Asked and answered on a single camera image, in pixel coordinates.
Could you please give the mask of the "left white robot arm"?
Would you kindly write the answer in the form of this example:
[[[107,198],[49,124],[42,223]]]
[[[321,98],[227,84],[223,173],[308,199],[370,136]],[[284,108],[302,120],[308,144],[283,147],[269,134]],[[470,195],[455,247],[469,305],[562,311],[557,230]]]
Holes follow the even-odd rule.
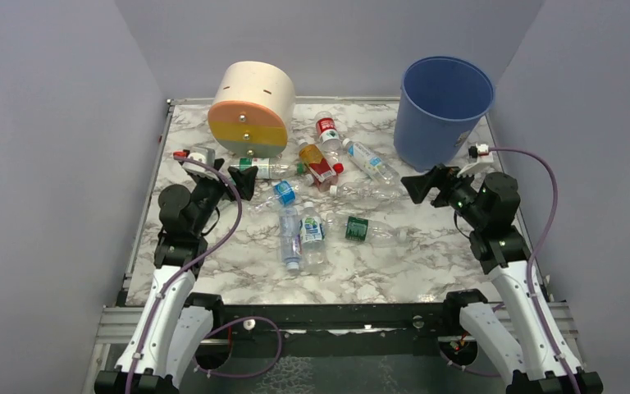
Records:
[[[96,393],[179,392],[201,341],[221,322],[221,297],[193,288],[204,260],[238,226],[213,245],[206,241],[206,226],[222,200],[240,207],[252,198],[258,169],[232,168],[223,175],[221,159],[204,164],[183,158],[181,163],[198,168],[192,174],[195,187],[173,184],[157,197],[162,227],[148,299],[124,352],[111,369],[98,372]]]

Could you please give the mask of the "white green label bottle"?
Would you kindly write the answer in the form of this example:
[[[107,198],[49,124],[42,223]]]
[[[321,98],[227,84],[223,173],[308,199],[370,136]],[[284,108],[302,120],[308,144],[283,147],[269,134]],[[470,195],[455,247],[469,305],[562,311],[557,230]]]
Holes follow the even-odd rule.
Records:
[[[300,218],[300,240],[304,268],[310,273],[321,272],[327,262],[323,220],[314,203],[304,203]]]

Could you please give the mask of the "blue label clear bottle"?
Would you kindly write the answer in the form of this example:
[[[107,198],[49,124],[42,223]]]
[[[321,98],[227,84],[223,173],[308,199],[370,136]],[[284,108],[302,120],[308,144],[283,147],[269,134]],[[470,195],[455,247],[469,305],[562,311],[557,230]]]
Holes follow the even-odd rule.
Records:
[[[305,181],[280,181],[271,188],[271,194],[249,208],[250,212],[277,211],[294,206],[301,200],[307,188],[309,184]]]

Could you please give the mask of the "dark green label bottle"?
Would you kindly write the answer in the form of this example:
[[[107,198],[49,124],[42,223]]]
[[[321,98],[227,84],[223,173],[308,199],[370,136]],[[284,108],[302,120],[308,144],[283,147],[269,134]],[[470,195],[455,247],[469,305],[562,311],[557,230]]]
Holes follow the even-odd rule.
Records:
[[[393,247],[407,242],[408,231],[385,222],[361,218],[350,214],[328,213],[324,222],[326,233],[337,239],[373,246]]]

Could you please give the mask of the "blue cap clear bottle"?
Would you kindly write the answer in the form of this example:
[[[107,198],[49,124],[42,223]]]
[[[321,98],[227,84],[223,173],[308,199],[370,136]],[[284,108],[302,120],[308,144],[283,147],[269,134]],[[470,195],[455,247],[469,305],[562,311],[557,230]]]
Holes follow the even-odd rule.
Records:
[[[299,229],[299,214],[294,207],[285,207],[279,212],[279,239],[281,260],[289,274],[300,272],[302,260]]]

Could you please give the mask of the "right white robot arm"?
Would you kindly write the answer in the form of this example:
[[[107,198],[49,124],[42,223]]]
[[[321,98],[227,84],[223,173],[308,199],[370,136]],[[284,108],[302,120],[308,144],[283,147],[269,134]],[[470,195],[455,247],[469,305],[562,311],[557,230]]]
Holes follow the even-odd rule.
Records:
[[[587,372],[571,351],[541,292],[523,236],[513,224],[520,204],[518,183],[503,172],[485,176],[479,189],[457,167],[438,165],[401,183],[415,204],[432,189],[435,208],[451,207],[472,228],[470,249],[498,291],[512,330],[502,325],[476,291],[446,297],[450,319],[475,338],[500,373],[507,393],[602,393],[596,372]]]

